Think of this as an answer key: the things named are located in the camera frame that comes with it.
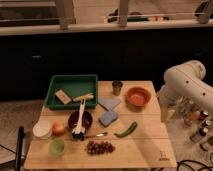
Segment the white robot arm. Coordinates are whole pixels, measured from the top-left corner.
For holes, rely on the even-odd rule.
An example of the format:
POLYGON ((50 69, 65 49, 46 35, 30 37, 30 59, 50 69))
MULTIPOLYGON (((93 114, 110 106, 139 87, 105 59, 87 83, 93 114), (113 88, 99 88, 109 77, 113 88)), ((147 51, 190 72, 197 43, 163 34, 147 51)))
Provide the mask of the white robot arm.
POLYGON ((164 72, 164 84, 157 93, 162 122, 167 120, 169 109, 182 97, 213 114, 213 87, 203 82, 205 75, 205 66, 197 60, 170 67, 164 72))

